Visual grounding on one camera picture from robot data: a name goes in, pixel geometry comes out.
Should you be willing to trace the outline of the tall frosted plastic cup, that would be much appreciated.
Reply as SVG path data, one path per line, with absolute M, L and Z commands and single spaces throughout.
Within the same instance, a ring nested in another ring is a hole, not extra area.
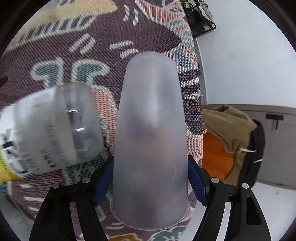
M 177 67 L 157 52 L 128 62 L 115 135 L 114 216 L 138 230 L 162 230 L 189 212 L 185 114 Z

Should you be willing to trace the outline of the yellow white printed cup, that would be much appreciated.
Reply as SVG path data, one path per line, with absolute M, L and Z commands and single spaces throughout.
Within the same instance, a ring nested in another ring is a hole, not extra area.
M 91 87 L 40 90 L 1 110 L 1 181 L 52 172 L 96 158 L 103 136 Z

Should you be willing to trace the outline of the patterned purple woven tablecloth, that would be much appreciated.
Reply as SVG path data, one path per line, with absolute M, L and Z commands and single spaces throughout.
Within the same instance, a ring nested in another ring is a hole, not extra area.
M 77 183 L 113 154 L 125 68 L 140 52 L 175 61 L 183 96 L 188 153 L 200 163 L 202 109 L 198 60 L 180 1 L 52 1 L 36 11 L 1 58 L 1 107 L 35 91 L 81 81 L 94 91 L 104 147 L 94 160 L 1 184 L 18 227 L 30 227 L 54 182 Z

